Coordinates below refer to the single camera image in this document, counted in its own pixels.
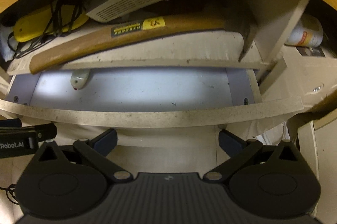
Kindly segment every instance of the spray can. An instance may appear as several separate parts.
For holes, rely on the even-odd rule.
[[[319,20],[303,14],[285,44],[294,46],[317,47],[323,40],[323,28]]]

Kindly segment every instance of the yellow plastic object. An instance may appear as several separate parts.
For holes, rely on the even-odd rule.
[[[70,22],[71,15],[74,10],[73,5],[63,5],[61,7],[62,23],[66,24]],[[50,18],[52,17],[52,11],[50,6],[37,9],[32,13],[20,18],[14,25],[14,37],[18,42],[26,42],[33,38],[42,35],[45,27],[47,26]],[[71,28],[74,30],[88,21],[89,17],[82,13],[75,21]],[[47,30],[47,33],[52,33],[53,24],[51,24]],[[63,32],[68,31],[68,26],[63,27]]]

